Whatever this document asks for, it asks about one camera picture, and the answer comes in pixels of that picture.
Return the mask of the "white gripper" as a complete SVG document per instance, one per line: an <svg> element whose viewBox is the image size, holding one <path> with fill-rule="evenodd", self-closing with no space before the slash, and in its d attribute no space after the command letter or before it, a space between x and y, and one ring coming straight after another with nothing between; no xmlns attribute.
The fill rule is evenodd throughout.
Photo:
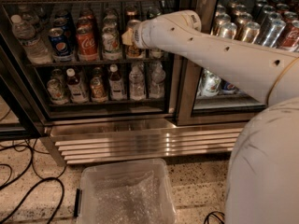
<svg viewBox="0 0 299 224"><path fill-rule="evenodd" d="M122 44L132 46L135 43L141 49L157 48L157 25L157 19L138 23L134 30L129 29L121 35Z"/></svg>

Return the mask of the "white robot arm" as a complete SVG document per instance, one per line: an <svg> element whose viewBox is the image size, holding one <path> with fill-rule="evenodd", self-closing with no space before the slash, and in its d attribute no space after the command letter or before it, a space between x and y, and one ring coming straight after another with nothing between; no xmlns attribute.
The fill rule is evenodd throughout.
<svg viewBox="0 0 299 224"><path fill-rule="evenodd" d="M239 107L256 107L231 151L225 224L298 224L297 53L207 34L192 10L140 21L121 40L179 55L236 86Z"/></svg>

